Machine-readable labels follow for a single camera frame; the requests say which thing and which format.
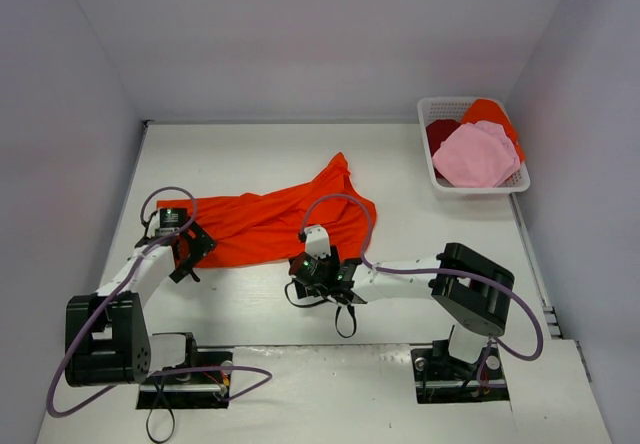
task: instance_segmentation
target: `pink cloth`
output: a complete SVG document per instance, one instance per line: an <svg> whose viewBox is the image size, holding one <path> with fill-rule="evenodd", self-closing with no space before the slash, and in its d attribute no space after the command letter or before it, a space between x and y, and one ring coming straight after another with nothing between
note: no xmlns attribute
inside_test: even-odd
<svg viewBox="0 0 640 444"><path fill-rule="evenodd" d="M500 124L464 124L442 143L433 165L456 187L497 187L520 169L520 158Z"/></svg>

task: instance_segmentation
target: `white wall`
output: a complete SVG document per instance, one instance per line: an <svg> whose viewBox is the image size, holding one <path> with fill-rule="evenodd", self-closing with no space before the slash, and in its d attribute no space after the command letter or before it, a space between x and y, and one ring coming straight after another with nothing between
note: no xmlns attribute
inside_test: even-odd
<svg viewBox="0 0 640 444"><path fill-rule="evenodd" d="M559 0L79 0L144 118L415 118L507 97Z"/></svg>
<svg viewBox="0 0 640 444"><path fill-rule="evenodd" d="M75 0L0 0L0 434L31 443L64 310L97 285L140 123Z"/></svg>
<svg viewBox="0 0 640 444"><path fill-rule="evenodd" d="M508 101L519 198L615 444L640 441L640 0L562 0Z"/></svg>

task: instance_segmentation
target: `orange cloth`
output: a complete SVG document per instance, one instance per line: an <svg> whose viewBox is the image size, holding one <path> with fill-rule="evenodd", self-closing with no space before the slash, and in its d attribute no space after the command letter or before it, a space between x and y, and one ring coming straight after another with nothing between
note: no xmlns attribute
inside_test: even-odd
<svg viewBox="0 0 640 444"><path fill-rule="evenodd" d="M375 223L376 208L360 197L349 179L349 167L342 153L336 154L315 179L264 196L198 199L198 224L217 242L198 267L233 267L294 257L304 251L298 241L302 218L311 204L327 194L343 193L359 199ZM186 207L189 200L158 201L160 207ZM329 199L318 204L307 225L322 224L337 246L341 259L358 257L367 233L367 219L360 207L346 199Z"/></svg>
<svg viewBox="0 0 640 444"><path fill-rule="evenodd" d="M476 99L465 112L460 124L475 124L478 121L491 121L504 127L505 134L516 148L520 162L524 162L524 151L518 144L518 133L498 104L488 99Z"/></svg>

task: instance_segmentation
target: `laundry basket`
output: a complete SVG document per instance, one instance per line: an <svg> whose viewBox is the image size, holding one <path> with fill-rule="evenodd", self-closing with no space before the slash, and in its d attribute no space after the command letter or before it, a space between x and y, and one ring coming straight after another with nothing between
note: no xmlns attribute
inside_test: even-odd
<svg viewBox="0 0 640 444"><path fill-rule="evenodd" d="M460 121L476 99L479 98L425 97L418 101L420 133L422 134L422 143L424 144L424 152L427 158L427 168L429 169L431 182L436 189L452 194L510 194L512 192L526 191L531 181L529 179L529 173L527 172L527 165L524 162L520 170L515 172L499 187L454 187L446 179L436 177L435 169L433 168L433 159L431 158L431 150L429 149L429 139L427 139L427 126L438 119L454 119ZM506 115L507 111L505 111L500 101L496 101L495 99L490 100L498 104Z"/></svg>

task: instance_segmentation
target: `white table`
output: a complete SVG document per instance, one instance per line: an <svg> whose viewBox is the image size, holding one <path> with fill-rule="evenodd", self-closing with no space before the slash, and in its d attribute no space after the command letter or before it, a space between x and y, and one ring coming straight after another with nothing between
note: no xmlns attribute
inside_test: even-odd
<svg viewBox="0 0 640 444"><path fill-rule="evenodd" d="M509 199L436 196L415 124L151 125L103 281L139 239L139 208L153 190L266 193L311 180L339 151L356 190L378 210L370 258L425 257L462 242L511 270L514 290L544 322ZM163 285L149 301L149 332L191 331L199 345L235 346L236 364L275 375L228 410L177 411L171 442L610 442L575 344L551 340L546 326L540 360L503 353L510 403L418 405L408 344L446 338L453 319L432 301L378 301L358 309L358 333L344 341L333 309L286 302L287 269L281 262L200 270L201 283ZM505 340L527 352L535 345L515 305ZM232 392L253 379L238 374ZM58 405L90 392L62 383ZM134 410L136 393L122 386L70 418L47 416L38 443L147 442L147 412Z"/></svg>

